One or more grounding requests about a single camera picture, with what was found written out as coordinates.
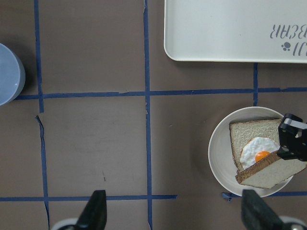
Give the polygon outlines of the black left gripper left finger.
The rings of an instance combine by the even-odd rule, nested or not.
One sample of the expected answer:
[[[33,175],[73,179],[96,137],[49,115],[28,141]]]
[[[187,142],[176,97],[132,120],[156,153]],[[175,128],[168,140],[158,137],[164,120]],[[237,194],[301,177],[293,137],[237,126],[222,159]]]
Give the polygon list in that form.
[[[76,222],[77,230],[104,230],[107,222],[106,191],[95,190]]]

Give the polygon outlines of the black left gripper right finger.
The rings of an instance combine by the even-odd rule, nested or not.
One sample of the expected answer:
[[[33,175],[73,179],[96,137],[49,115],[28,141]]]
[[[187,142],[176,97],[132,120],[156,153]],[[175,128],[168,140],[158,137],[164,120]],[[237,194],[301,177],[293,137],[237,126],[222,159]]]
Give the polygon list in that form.
[[[243,190],[241,219],[247,230],[281,230],[283,221],[254,190]]]

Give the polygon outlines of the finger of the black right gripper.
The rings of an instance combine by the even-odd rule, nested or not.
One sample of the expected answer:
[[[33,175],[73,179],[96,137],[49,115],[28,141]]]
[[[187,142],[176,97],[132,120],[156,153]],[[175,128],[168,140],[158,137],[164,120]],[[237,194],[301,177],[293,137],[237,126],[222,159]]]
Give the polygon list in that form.
[[[293,114],[284,115],[279,127],[280,148],[277,155],[283,160],[307,160],[307,124]]]

